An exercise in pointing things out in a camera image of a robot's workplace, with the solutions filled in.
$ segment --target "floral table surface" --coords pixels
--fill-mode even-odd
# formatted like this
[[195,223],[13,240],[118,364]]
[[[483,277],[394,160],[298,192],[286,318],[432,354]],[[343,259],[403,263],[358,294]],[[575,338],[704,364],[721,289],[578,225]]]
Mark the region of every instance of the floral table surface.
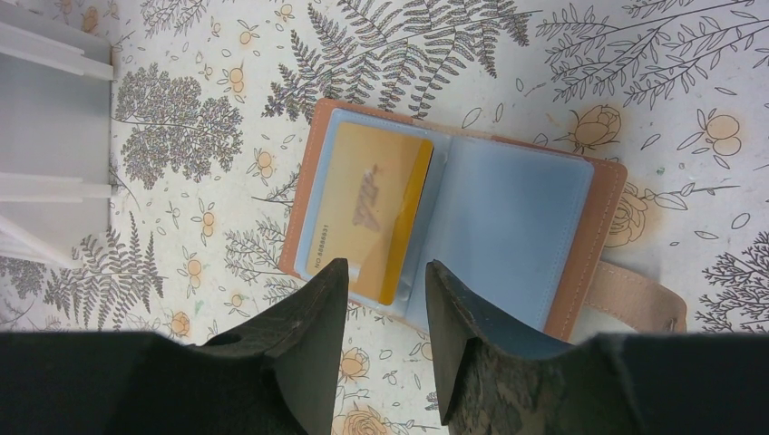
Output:
[[[769,324],[766,2],[18,3],[112,43],[120,189],[86,268],[0,258],[6,330],[203,343],[290,295],[276,262],[322,95],[622,162],[604,259],[682,295],[691,331]],[[444,432],[429,336],[347,321],[333,433]]]

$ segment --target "branch illustration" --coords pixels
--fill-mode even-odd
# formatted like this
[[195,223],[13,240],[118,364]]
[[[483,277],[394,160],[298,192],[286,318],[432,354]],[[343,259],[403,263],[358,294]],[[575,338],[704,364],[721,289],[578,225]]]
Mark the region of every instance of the branch illustration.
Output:
[[[674,5],[687,7],[691,3],[692,0],[642,1],[640,5],[624,8],[633,18],[641,16],[645,19],[655,11],[665,12]],[[546,63],[553,71],[552,80],[566,86],[556,89],[553,100],[568,102],[571,98],[582,99],[590,85],[591,93],[597,95],[605,91],[613,95],[617,89],[627,85],[628,90],[624,92],[628,96],[626,106],[631,102],[640,104],[648,101],[649,108],[653,109],[657,97],[664,94],[663,98],[667,99],[677,82],[684,92],[689,92],[696,83],[690,72],[692,69],[704,79],[708,78],[705,68],[698,64],[700,61],[709,58],[710,69],[713,70],[725,48],[731,48],[736,53],[739,51],[737,43],[745,41],[745,50],[748,50],[754,36],[769,27],[761,25],[769,20],[736,9],[753,3],[753,0],[734,0],[621,28],[607,24],[608,16],[598,22],[592,7],[579,17],[574,6],[569,4],[569,11],[562,9],[561,17],[553,13],[551,22],[545,20],[537,26],[538,37],[545,37],[548,41],[558,38],[558,45],[546,50],[549,55]],[[708,16],[708,12],[730,13],[745,22],[722,26],[713,16]],[[693,19],[697,20],[696,25],[688,26]],[[645,32],[635,38],[615,38],[638,27]],[[675,42],[671,34],[677,36],[680,43]],[[665,60],[675,63],[666,64]]]
[[291,208],[294,207],[294,194],[297,192],[297,183],[299,181],[299,171],[301,170],[301,165],[297,166],[297,170],[291,171],[291,174],[288,176],[288,181],[284,183],[282,186],[273,188],[270,190],[269,194],[264,197],[251,197],[252,199],[255,199],[257,201],[261,202],[269,202],[273,204],[282,204],[286,207],[286,210],[284,212],[284,217],[288,217],[288,215],[291,213]]
[[210,0],[146,0],[141,4],[141,16],[147,26],[147,37],[174,29],[174,34],[187,31],[200,22]]
[[280,228],[276,230],[270,222],[257,221],[257,230],[230,230],[225,233],[225,238],[229,242],[225,246],[227,250],[224,258],[225,268],[248,285],[255,283],[262,275],[285,275],[277,268],[285,233],[281,233]]

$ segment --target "fern illustration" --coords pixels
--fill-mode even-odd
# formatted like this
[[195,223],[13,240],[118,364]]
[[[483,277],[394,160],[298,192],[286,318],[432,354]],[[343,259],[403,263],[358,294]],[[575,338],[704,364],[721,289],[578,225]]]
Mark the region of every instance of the fern illustration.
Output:
[[45,265],[33,261],[19,260],[0,256],[0,277],[9,276],[11,286],[18,296],[25,299],[32,294],[37,296],[43,289]]
[[[632,18],[644,20],[655,12],[692,3],[664,0],[625,9]],[[609,16],[599,21],[592,6],[580,14],[569,4],[560,15],[553,12],[552,20],[537,26],[538,37],[558,43],[546,50],[552,80],[563,85],[553,100],[568,102],[588,92],[614,95],[623,90],[625,106],[647,102],[653,109],[658,97],[668,99],[676,87],[689,93],[697,75],[707,80],[708,71],[730,51],[753,48],[761,56],[753,68],[769,65],[769,49],[753,47],[755,36],[769,28],[769,18],[743,10],[753,4],[754,0],[733,0],[625,27],[611,25]]]
[[[703,271],[710,285],[722,290],[711,297],[699,298],[707,311],[697,311],[695,319],[702,321],[709,333],[765,333],[769,324],[769,232],[759,233],[753,244],[742,252],[743,257],[728,252],[716,257],[714,266]],[[730,320],[742,317],[735,331]]]
[[174,34],[187,31],[200,22],[210,0],[146,0],[141,4],[141,17],[147,26],[147,37],[174,29]]
[[121,242],[121,233],[111,228],[106,240],[88,236],[73,257],[81,257],[82,269],[62,269],[52,272],[46,283],[44,302],[56,305],[67,318],[88,326],[94,317],[101,330],[110,314],[113,328],[119,330],[125,315],[140,301],[149,313],[151,292],[163,297],[164,276],[158,275],[155,264],[154,239],[141,250],[139,230],[133,213],[128,246]]
[[385,111],[408,101],[407,109],[423,119],[437,92],[468,63],[496,78],[501,35],[528,45],[528,21],[537,12],[517,13],[512,0],[412,0],[403,7],[338,0],[336,6],[342,21],[308,5],[318,47],[292,32],[297,69],[278,65],[282,80],[271,84],[262,116],[310,121],[323,96],[356,104],[376,98]]
[[131,124],[123,145],[125,172],[152,189],[170,166],[186,179],[200,183],[216,160],[225,172],[240,154],[243,120],[227,97],[200,101],[200,83],[193,77],[171,79],[149,69],[128,72],[117,95],[114,119]]

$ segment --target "leaf illustration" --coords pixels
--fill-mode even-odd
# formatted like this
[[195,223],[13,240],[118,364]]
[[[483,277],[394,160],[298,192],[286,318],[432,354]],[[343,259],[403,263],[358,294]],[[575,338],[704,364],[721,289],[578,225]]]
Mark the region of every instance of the leaf illustration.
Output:
[[440,91],[444,84],[451,82],[450,76],[459,75],[457,69],[467,68],[462,59],[470,62],[474,60],[472,37],[466,32],[448,28],[427,34],[424,38],[427,40],[424,43],[427,47],[424,51],[429,60],[424,66],[424,71],[431,75],[420,76],[419,80],[423,83],[414,86],[417,93],[413,93],[411,99],[417,104],[410,104],[408,107],[415,112],[416,119],[427,116],[427,110],[431,108],[427,101],[434,100],[434,92]]
[[686,140],[684,140],[683,142],[681,142],[681,144],[680,144],[680,145],[678,145],[678,148],[677,148],[677,150],[681,151],[681,150],[683,150],[683,149],[685,149],[685,148],[688,148],[688,147],[690,147],[690,146],[691,146],[691,145],[693,145],[695,142],[697,142],[697,141],[699,140],[699,138],[701,138],[701,137],[702,137],[702,135],[703,135],[703,134],[705,134],[705,132],[704,132],[704,131],[700,131],[700,132],[698,132],[698,133],[695,133],[695,134],[693,134],[693,135],[689,136],[688,138],[686,138]]
[[404,26],[404,23],[395,23],[393,20],[401,13],[401,9],[395,9],[389,14],[386,10],[393,2],[384,2],[371,11],[374,0],[339,0],[337,5],[343,6],[342,13],[345,18],[356,27],[355,34],[363,47],[376,47],[387,43],[387,39]]
[[737,95],[737,93],[732,90],[729,90],[726,88],[720,88],[718,86],[715,87],[715,90],[721,92],[723,95],[731,95],[731,96]]
[[654,203],[662,208],[671,210],[688,210],[686,202],[677,195],[671,193],[660,193],[654,196]]
[[473,125],[481,116],[481,111],[482,109],[480,107],[476,107],[475,109],[468,111],[467,114],[464,115],[464,119],[462,120],[462,128],[466,129],[471,125]]
[[732,229],[740,229],[750,222],[750,213],[741,213],[732,221]]
[[731,167],[729,166],[729,164],[728,164],[728,163],[726,163],[726,160],[724,160],[723,158],[721,158],[721,156],[716,156],[716,155],[714,154],[714,155],[713,155],[713,160],[715,160],[715,163],[718,163],[718,166],[720,166],[721,168],[724,168],[724,169],[731,169]]
[[695,231],[695,234],[704,240],[716,240],[718,239],[718,236],[716,236],[713,233],[708,233],[707,231]]
[[[384,89],[378,107],[383,111],[393,111],[395,104],[406,95],[404,86],[410,86],[417,72],[424,70],[423,64],[429,61],[427,54],[419,46],[409,43],[408,39],[387,45],[382,51],[381,61],[385,82],[382,83]],[[442,89],[436,83],[432,86],[435,90]]]
[[504,104],[502,103],[497,104],[497,110],[494,112],[494,122],[501,121],[503,113],[504,113]]
[[544,134],[540,133],[540,134],[537,135],[536,138],[534,138],[534,142],[532,142],[532,143],[534,145],[540,145],[542,147],[547,147],[548,146],[548,142],[549,142],[548,141],[548,137],[545,136]]
[[689,183],[685,185],[683,188],[681,188],[681,196],[684,198],[688,197],[689,195],[691,195],[692,190],[694,190],[694,188],[695,188],[695,183]]
[[644,142],[644,145],[641,147],[641,150],[643,151],[644,148],[649,147],[654,144],[654,142],[658,141],[661,135],[654,134],[652,136],[649,136],[646,142]]
[[707,129],[707,122],[705,121],[705,113],[700,109],[697,109],[697,123],[699,124],[700,129],[702,130]]
[[755,17],[755,15],[748,14],[747,12],[743,11],[730,11],[732,14],[737,15],[741,18],[746,18],[748,20],[758,21],[758,18]]

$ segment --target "gold card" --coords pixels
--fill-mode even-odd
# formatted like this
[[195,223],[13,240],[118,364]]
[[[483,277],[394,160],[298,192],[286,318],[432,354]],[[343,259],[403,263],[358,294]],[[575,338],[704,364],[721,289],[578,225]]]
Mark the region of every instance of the gold card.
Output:
[[340,123],[307,273],[347,258],[350,290],[391,304],[432,153],[423,138]]

